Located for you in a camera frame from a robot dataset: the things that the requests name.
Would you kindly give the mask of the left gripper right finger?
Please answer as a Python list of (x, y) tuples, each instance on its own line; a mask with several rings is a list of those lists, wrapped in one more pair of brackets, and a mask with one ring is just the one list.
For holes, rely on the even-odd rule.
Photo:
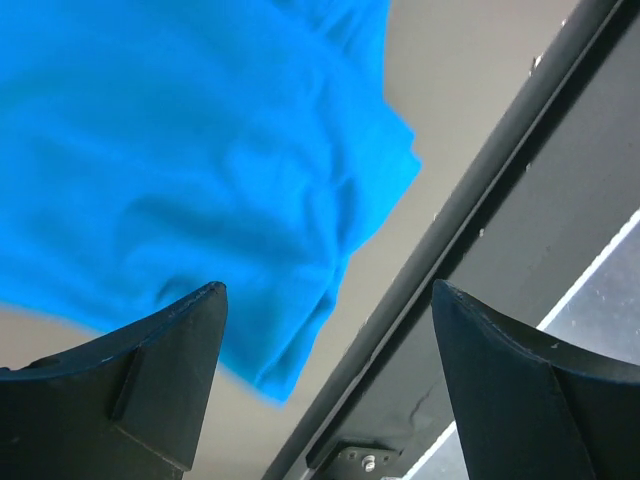
[(504, 315), (447, 281), (432, 316), (472, 479), (636, 479), (639, 368)]

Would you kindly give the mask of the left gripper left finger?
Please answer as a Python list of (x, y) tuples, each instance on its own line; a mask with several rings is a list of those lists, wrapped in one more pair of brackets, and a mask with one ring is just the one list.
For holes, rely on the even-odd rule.
[(193, 467), (228, 300), (206, 284), (141, 320), (1, 371), (5, 479), (180, 479)]

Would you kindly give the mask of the blue t-shirt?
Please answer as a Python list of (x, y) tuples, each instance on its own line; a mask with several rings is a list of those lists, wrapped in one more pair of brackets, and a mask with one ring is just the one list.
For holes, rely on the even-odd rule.
[(286, 402), (417, 176), (386, 1), (5, 1), (1, 300), (108, 332), (222, 282), (222, 364)]

